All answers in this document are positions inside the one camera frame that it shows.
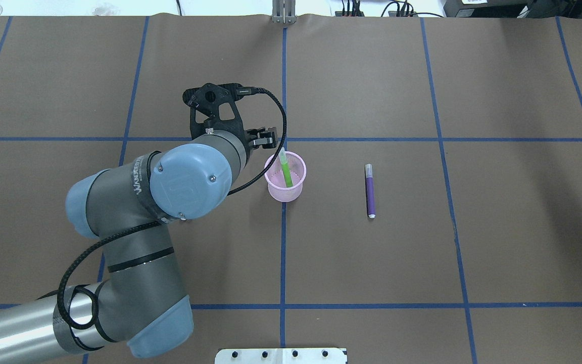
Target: green marker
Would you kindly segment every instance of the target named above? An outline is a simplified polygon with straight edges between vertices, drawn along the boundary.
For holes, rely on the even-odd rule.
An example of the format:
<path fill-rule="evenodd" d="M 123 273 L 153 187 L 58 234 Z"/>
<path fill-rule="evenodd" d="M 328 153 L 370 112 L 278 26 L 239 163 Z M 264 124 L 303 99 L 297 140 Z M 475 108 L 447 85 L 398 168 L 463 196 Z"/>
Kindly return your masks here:
<path fill-rule="evenodd" d="M 282 174 L 284 174 L 284 182 L 286 188 L 293 187 L 293 180 L 291 180 L 291 171 L 289 171 L 289 161 L 286 159 L 286 151 L 284 147 L 280 150 L 280 165 L 282 166 Z"/>

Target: blue joint cap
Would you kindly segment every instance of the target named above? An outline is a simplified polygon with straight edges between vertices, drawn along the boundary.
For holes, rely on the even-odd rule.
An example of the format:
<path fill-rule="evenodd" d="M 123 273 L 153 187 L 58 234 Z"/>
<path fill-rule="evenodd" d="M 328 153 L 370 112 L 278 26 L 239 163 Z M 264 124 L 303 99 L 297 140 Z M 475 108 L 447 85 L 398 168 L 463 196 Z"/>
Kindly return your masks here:
<path fill-rule="evenodd" d="M 232 182 L 230 164 L 219 150 L 191 143 L 161 157 L 152 170 L 150 192 L 166 214 L 196 219 L 224 201 Z"/>
<path fill-rule="evenodd" d="M 157 356 L 181 345 L 194 328 L 190 296 L 187 295 L 129 339 L 127 346 L 135 357 Z"/>
<path fill-rule="evenodd" d="M 87 178 L 77 182 L 71 187 L 67 193 L 67 201 L 65 206 L 67 209 L 67 219 L 73 224 L 76 231 L 83 235 L 83 237 L 97 239 L 98 236 L 91 231 L 87 221 L 87 198 L 89 190 L 95 182 L 95 179 L 103 172 L 109 169 L 101 170 L 95 175 L 90 175 Z"/>

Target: electrical cable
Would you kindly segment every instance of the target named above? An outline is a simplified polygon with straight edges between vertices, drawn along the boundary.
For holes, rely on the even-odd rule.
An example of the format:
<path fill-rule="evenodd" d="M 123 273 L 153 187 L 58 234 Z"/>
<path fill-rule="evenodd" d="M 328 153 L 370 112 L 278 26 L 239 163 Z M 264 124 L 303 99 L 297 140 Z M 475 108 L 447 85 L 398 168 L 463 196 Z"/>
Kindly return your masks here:
<path fill-rule="evenodd" d="M 239 191 L 242 191 L 243 189 L 247 188 L 248 186 L 254 184 L 255 182 L 257 182 L 257 180 L 259 180 L 264 175 L 264 173 L 268 172 L 268 170 L 273 165 L 273 162 L 275 162 L 277 155 L 280 154 L 280 150 L 282 149 L 282 147 L 284 147 L 284 142 L 286 141 L 286 111 L 284 111 L 284 107 L 282 106 L 282 104 L 280 104 L 280 101 L 278 101 L 277 97 L 275 97 L 275 95 L 273 95 L 273 93 L 270 92 L 269 90 L 262 88 L 262 87 L 253 87 L 253 88 L 255 90 L 255 93 L 264 93 L 264 94 L 268 95 L 268 97 L 270 97 L 273 100 L 273 102 L 275 102 L 275 105 L 277 105 L 277 107 L 280 109 L 280 112 L 282 113 L 282 138 L 280 138 L 279 145 L 277 146 L 277 149 L 275 150 L 275 154 L 273 154 L 273 158 L 268 163 L 268 165 L 265 166 L 265 168 L 262 170 L 262 172 L 259 172 L 259 174 L 256 175 L 249 182 L 246 182 L 245 184 L 241 185 L 240 187 L 237 187 L 236 189 L 229 191 L 228 196 L 230 196 L 231 194 L 234 194 L 234 193 L 238 193 Z"/>
<path fill-rule="evenodd" d="M 57 294 L 58 294 L 58 290 L 53 290 L 53 291 L 48 292 L 47 294 L 43 295 L 42 297 L 37 298 L 36 300 L 45 299 L 47 297 L 51 297 L 51 296 L 57 295 Z"/>
<path fill-rule="evenodd" d="M 121 231 L 120 233 L 115 233 L 109 237 L 104 238 L 103 240 L 100 240 L 99 242 L 95 243 L 94 245 L 90 246 L 87 250 L 83 251 L 78 256 L 78 258 L 76 258 L 76 260 L 73 261 L 73 263 L 71 263 L 69 268 L 67 268 L 67 271 L 64 272 L 62 279 L 60 279 L 60 285 L 58 286 L 58 291 L 57 291 L 58 312 L 60 313 L 62 320 L 64 320 L 64 322 L 66 322 L 67 325 L 69 325 L 70 327 L 72 327 L 74 329 L 85 330 L 85 329 L 88 329 L 88 328 L 92 327 L 93 325 L 95 325 L 95 323 L 98 321 L 98 313 L 99 313 L 98 296 L 95 295 L 90 290 L 84 288 L 83 286 L 76 286 L 76 288 L 74 289 L 74 292 L 83 293 L 91 299 L 91 320 L 90 321 L 88 321 L 87 323 L 84 323 L 84 324 L 77 323 L 71 317 L 69 310 L 66 308 L 66 306 L 64 304 L 64 295 L 65 295 L 65 291 L 67 290 L 67 282 L 69 281 L 71 274 L 73 274 L 73 272 L 76 270 L 78 265 L 80 265 L 80 263 L 82 263 L 83 260 L 85 260 L 85 258 L 87 258 L 91 253 L 93 253 L 98 248 L 104 246 L 105 244 L 113 242 L 114 240 L 120 239 L 122 237 L 126 237 L 127 235 L 131 235 L 133 233 L 138 233 L 139 231 L 147 230 L 150 228 L 155 228 L 156 226 L 160 226 L 160 225 L 161 224 L 158 221 L 152 221 L 150 223 L 144 223 L 143 225 L 134 226 L 133 228 L 129 228 L 125 231 Z M 51 295 L 51 293 L 47 293 L 44 296 L 48 297 Z"/>
<path fill-rule="evenodd" d="M 399 12 L 399 2 L 389 2 L 386 6 L 385 9 L 383 9 L 383 12 L 381 13 L 381 18 L 383 18 L 383 16 L 385 15 L 385 11 L 387 10 L 387 8 L 390 7 L 390 5 L 392 4 L 397 4 L 397 13 Z"/>
<path fill-rule="evenodd" d="M 397 12 L 398 17 L 403 17 L 404 15 L 408 16 L 408 2 L 404 2 L 404 4 L 401 6 L 401 10 Z"/>
<path fill-rule="evenodd" d="M 429 12 L 416 12 L 416 13 L 410 13 L 410 14 L 408 14 L 408 15 L 406 15 L 406 16 L 422 15 L 422 14 L 425 14 L 425 15 L 434 15 L 434 16 L 439 16 L 439 18 L 445 18 L 445 16 L 441 16 L 441 15 L 439 15 L 439 14 L 435 14 L 435 13 L 429 13 Z"/>
<path fill-rule="evenodd" d="M 392 4 L 397 4 L 397 14 L 395 16 L 397 16 L 398 18 L 406 17 L 406 16 L 408 16 L 408 14 L 414 13 L 414 6 L 411 3 L 394 1 L 394 2 L 389 2 L 385 6 L 385 9 L 383 9 L 383 12 L 381 13 L 381 18 L 383 18 L 383 16 L 385 15 L 385 12 L 387 11 L 387 8 L 390 7 L 390 5 L 392 5 Z"/>

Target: metal plate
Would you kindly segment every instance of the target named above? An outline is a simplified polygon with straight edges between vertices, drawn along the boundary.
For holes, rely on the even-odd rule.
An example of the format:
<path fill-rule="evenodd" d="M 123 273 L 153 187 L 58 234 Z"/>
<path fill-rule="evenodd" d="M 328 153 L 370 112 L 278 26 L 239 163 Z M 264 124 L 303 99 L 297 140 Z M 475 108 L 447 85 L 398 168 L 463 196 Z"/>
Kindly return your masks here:
<path fill-rule="evenodd" d="M 215 364 L 238 362 L 274 362 L 276 364 L 347 364 L 344 348 L 261 348 L 223 349 L 217 353 Z"/>

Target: pink cup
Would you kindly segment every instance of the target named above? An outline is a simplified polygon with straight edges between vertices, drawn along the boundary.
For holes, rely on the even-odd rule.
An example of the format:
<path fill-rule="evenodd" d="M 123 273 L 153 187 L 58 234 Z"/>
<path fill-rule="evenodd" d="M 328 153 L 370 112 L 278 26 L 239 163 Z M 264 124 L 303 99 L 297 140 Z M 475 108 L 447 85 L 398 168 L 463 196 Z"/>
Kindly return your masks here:
<path fill-rule="evenodd" d="M 264 166 L 268 166 L 272 158 L 273 155 L 268 157 Z M 271 168 L 264 174 L 264 178 L 268 182 L 268 193 L 280 202 L 289 202 L 298 198 L 302 192 L 302 182 L 305 181 L 305 176 L 307 175 L 305 161 L 298 154 L 287 152 L 286 159 L 289 162 L 289 171 L 291 172 L 291 180 L 293 180 L 292 187 L 286 187 L 279 157 L 275 159 Z"/>

